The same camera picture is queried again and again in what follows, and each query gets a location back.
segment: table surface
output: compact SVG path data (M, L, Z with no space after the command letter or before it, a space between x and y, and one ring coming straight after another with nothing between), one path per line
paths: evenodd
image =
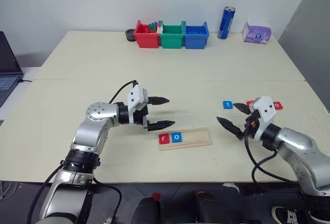
M22 68L24 77L23 79L27 81L32 81L35 74L38 72L40 67L27 67ZM20 99L22 94L27 90L31 82L19 83L14 90L11 92L10 96L6 99L4 104L0 107L0 120L5 120L9 115L11 110L14 108L17 101Z
M72 138L93 102L107 102L125 83L117 81L34 81L9 117L0 126L2 155L0 178L42 182L69 151ZM166 130L147 132L141 126L120 125L110 130L95 175L103 182L246 182L253 164L238 141L218 124L216 116L243 127L246 115L224 110L222 101L245 102L261 95L281 101L275 124L312 136L325 154L330 154L330 115L305 81L290 82L169 82L141 81L149 96L171 100L150 106L150 121L174 120ZM126 102L129 89L118 95ZM212 145L159 151L158 134L164 131L207 127ZM251 141L257 160L270 154ZM265 169L295 179L280 157ZM257 174L261 181L274 179Z
M272 36L247 43L241 34L210 34L204 50L140 49L124 32L70 31L35 79L167 81L303 81Z

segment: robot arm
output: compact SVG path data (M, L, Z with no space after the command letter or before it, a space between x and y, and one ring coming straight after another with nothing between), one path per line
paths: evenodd
M289 163L296 174L301 191L311 203L311 218L330 221L329 213L319 211L330 205L330 157L318 149L311 137L286 127L281 129L273 124L276 113L270 97L257 98L249 106L234 105L249 115L245 124L247 135L255 141L262 141L266 149L277 150ZM219 117L217 119L239 139L244 137L244 133L230 121Z
M93 171L100 165L102 152L110 128L119 124L141 124L148 131L160 130L173 121L149 123L147 104L163 104L169 100L148 97L147 91L136 85L123 103L94 103L87 108L85 120L80 124L63 167L56 173L54 182L42 205L39 224L86 223L93 198L89 186Z

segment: shoe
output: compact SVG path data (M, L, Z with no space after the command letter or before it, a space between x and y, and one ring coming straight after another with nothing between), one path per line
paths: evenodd
M272 207L272 216L278 224L301 224L298 222L297 211L284 207Z

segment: red bin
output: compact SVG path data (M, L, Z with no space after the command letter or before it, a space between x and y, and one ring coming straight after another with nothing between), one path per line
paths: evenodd
M160 42L159 34L157 33L157 27L158 25L156 25L156 30L150 31L149 25L142 24L141 20L138 20L134 30L134 36L139 47L158 48Z

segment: laptop keyboard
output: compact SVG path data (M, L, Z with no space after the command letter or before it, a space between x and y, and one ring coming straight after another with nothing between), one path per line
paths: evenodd
M0 77L0 91L9 90L12 84L14 84L17 76L14 77Z

